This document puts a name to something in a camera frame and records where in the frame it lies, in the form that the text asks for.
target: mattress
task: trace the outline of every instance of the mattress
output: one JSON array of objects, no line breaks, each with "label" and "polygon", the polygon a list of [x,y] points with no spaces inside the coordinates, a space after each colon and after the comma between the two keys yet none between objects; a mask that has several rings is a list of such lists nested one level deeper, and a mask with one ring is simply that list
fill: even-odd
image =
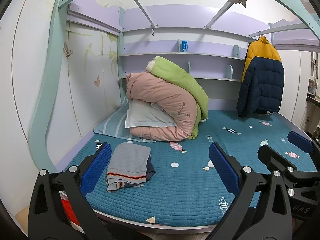
[{"label": "mattress", "polygon": [[[269,173],[257,157],[262,142],[290,160],[298,171],[316,170],[309,155],[288,142],[290,130],[275,116],[255,114],[251,118],[238,118],[234,111],[209,111],[208,115],[207,121],[199,124],[196,139],[179,142],[185,153],[170,147],[169,142],[134,142],[151,148],[156,174],[143,187],[108,193],[104,171],[93,192],[86,195],[92,208],[146,224],[151,217],[155,217],[156,224],[175,227],[218,223],[234,195],[227,192],[215,168],[203,169],[208,167],[208,149],[212,142],[218,142],[227,154],[256,172]],[[86,156],[94,154],[95,140],[108,142],[112,150],[126,141],[95,134],[70,165],[79,165]],[[285,152],[294,152],[299,158]],[[258,197],[256,193],[251,206],[256,205]]]}]

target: floor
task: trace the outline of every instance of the floor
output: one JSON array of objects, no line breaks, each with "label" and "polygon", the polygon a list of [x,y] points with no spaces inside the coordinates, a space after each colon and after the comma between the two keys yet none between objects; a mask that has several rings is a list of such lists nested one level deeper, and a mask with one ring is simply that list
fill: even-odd
[{"label": "floor", "polygon": [[191,234],[191,235],[169,235],[157,233],[144,233],[153,240],[204,240],[209,233]]}]

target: jacket sleeve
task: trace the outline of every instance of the jacket sleeve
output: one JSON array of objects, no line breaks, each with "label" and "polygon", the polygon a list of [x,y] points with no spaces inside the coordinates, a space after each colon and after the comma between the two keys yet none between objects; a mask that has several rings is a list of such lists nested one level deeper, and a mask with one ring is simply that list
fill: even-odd
[{"label": "jacket sleeve", "polygon": [[244,107],[247,102],[249,87],[254,75],[254,69],[255,67],[253,66],[253,64],[248,66],[247,71],[245,72],[244,80],[241,83],[239,98],[237,103],[238,114],[242,114],[244,112]]}]

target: folded clothes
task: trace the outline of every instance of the folded clothes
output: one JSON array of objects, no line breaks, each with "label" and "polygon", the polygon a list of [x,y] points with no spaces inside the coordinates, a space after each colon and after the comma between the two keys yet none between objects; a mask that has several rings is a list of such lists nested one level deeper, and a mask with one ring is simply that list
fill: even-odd
[{"label": "folded clothes", "polygon": [[121,143],[114,150],[108,165],[107,190],[112,192],[123,187],[140,187],[155,173],[150,147]]}]

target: yellow and navy jacket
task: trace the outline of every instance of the yellow and navy jacket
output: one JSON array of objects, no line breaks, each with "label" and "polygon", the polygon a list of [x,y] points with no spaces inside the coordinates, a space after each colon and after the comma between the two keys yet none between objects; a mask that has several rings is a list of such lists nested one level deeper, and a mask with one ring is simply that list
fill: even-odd
[{"label": "yellow and navy jacket", "polygon": [[237,103],[238,116],[278,112],[284,86],[284,68],[277,50],[265,36],[249,44]]}]

